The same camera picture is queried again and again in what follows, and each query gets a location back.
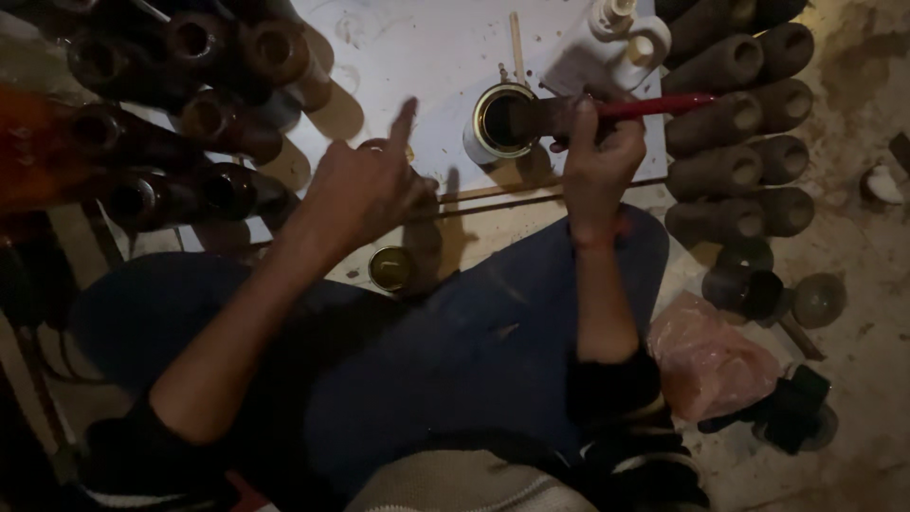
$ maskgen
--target wooden rod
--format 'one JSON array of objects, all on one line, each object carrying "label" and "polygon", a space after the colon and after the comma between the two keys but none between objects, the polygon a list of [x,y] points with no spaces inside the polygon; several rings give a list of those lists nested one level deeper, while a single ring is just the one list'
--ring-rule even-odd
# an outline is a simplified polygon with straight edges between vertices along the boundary
[{"label": "wooden rod", "polygon": [[512,11],[509,15],[509,23],[512,31],[512,52],[515,54],[515,77],[518,83],[528,86],[527,80],[524,79],[524,57],[521,56],[521,31],[518,28],[518,13]]}]

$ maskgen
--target blue jeans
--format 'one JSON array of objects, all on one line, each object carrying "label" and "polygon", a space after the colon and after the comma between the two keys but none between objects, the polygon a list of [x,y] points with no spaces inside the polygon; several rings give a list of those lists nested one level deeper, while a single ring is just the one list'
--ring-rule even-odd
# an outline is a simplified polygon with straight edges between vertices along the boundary
[{"label": "blue jeans", "polygon": [[[632,228],[616,242],[617,261],[644,336],[669,242],[657,219],[623,211]],[[106,378],[140,394],[249,273],[208,254],[139,258],[82,293],[72,332]],[[248,477],[260,490],[312,471],[352,496],[434,434],[505,429],[571,459],[579,434],[564,395],[577,314],[566,219],[456,273],[417,304],[317,282],[250,387],[231,434],[238,465],[260,465]]]}]

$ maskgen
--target pink plastic bag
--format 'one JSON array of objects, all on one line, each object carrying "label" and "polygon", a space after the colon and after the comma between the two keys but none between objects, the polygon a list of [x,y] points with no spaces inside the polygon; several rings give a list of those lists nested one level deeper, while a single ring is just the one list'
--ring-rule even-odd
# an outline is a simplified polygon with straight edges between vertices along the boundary
[{"label": "pink plastic bag", "polygon": [[705,299],[676,298],[651,325],[648,346],[663,397],[690,422],[728,415],[770,394],[781,374],[770,352],[727,324]]}]

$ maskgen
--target concrete floor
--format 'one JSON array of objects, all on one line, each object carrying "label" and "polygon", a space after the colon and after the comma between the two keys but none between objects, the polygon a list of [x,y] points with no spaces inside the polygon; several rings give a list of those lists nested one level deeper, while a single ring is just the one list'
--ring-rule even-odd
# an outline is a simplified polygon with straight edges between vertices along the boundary
[{"label": "concrete floor", "polygon": [[[798,77],[816,93],[812,116],[794,134],[810,148],[812,164],[797,184],[816,199],[817,214],[807,231],[773,240],[775,271],[789,285],[818,271],[843,276],[849,293],[844,315],[809,336],[827,355],[811,363],[833,383],[829,404],[840,419],[837,437],[817,453],[792,457],[754,440],[745,426],[719,435],[699,435],[680,425],[687,445],[703,467],[717,510],[905,510],[910,502],[910,206],[872,211],[858,197],[859,176],[876,162],[891,167],[905,196],[910,179],[887,150],[900,131],[910,134],[910,10],[905,0],[828,0],[798,18],[814,35],[812,64]],[[632,189],[627,202],[661,217],[673,205],[663,185]],[[53,212],[80,284],[105,271],[90,231],[77,209]],[[558,201],[440,220],[427,226],[438,236],[417,250],[441,251],[431,273],[445,276],[468,268],[492,252],[535,232],[565,214]],[[400,232],[379,241],[400,241]],[[179,248],[173,231],[143,235],[133,256]],[[700,290],[706,265],[718,247],[703,244],[688,252],[672,242],[670,264],[657,311],[680,290]],[[337,281],[369,287],[366,263],[372,248],[355,252],[332,272]],[[782,366],[803,358],[778,327],[739,328],[765,346]],[[0,357],[15,362],[8,327],[0,329]],[[24,408],[35,410],[28,386],[16,391]],[[55,386],[58,402],[78,433],[90,421],[126,406],[116,390]],[[43,439],[46,428],[30,415]]]}]

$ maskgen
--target small tin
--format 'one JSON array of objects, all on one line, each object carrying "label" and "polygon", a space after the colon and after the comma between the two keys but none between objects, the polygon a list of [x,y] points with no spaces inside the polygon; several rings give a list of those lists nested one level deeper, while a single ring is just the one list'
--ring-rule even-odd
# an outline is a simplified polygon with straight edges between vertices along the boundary
[{"label": "small tin", "polygon": [[488,165],[498,159],[516,159],[530,153],[540,138],[518,140],[509,134],[508,104],[536,99],[529,88],[518,84],[497,84],[487,89],[477,100],[462,133],[468,157],[478,165]]},{"label": "small tin", "polygon": [[400,292],[410,283],[414,261],[403,247],[387,246],[369,258],[369,278],[386,292]]}]

